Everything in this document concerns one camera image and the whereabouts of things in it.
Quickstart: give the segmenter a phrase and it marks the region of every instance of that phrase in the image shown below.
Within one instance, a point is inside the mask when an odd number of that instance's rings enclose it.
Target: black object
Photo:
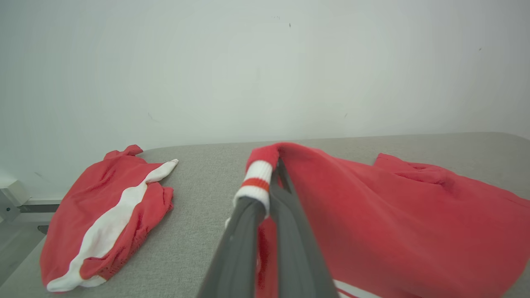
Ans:
[[[278,238],[278,297],[338,298],[281,160],[272,173],[269,195]],[[249,197],[238,200],[197,298],[254,298],[257,229],[264,217],[261,202]]]

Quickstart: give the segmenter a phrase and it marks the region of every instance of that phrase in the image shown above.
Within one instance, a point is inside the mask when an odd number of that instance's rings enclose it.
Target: gray table surface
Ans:
[[[530,141],[504,133],[460,133],[295,141],[343,159],[373,164],[378,153],[430,163],[530,199]],[[147,150],[148,162],[179,159],[162,181],[174,188],[175,208],[112,279],[60,297],[194,297],[217,248],[232,197],[253,148],[273,142],[176,146]],[[59,297],[40,279],[44,240],[0,287],[1,297]],[[505,297],[530,296],[530,270]]]

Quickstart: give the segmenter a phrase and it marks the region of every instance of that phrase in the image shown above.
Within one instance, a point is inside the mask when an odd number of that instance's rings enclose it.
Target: white wall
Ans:
[[[530,138],[529,14],[528,0],[1,1],[0,165],[62,196],[134,143]]]

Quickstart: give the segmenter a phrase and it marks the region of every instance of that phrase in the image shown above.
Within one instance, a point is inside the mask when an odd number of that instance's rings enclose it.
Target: folded red garment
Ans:
[[[291,143],[258,148],[236,198],[266,201],[279,157],[341,297],[500,297],[530,257],[530,201],[390,155],[371,166]],[[257,297],[277,296],[276,245],[268,218]]]
[[[40,256],[51,292],[106,282],[173,208],[173,189],[158,181],[178,160],[147,163],[137,145],[108,153],[88,167],[53,216]]]

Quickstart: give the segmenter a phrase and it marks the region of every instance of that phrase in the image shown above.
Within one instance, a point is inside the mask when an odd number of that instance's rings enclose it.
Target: gray fabric surface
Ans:
[[[378,153],[431,163],[530,199],[530,141],[503,133],[462,133],[295,141],[330,155],[373,164]],[[251,150],[271,144],[215,144],[148,150],[148,162],[180,160],[162,185],[175,208],[154,228],[124,268],[96,288],[60,297],[194,297],[232,212]],[[40,280],[42,241],[0,288],[1,297],[57,297]],[[530,272],[505,297],[530,296]]]

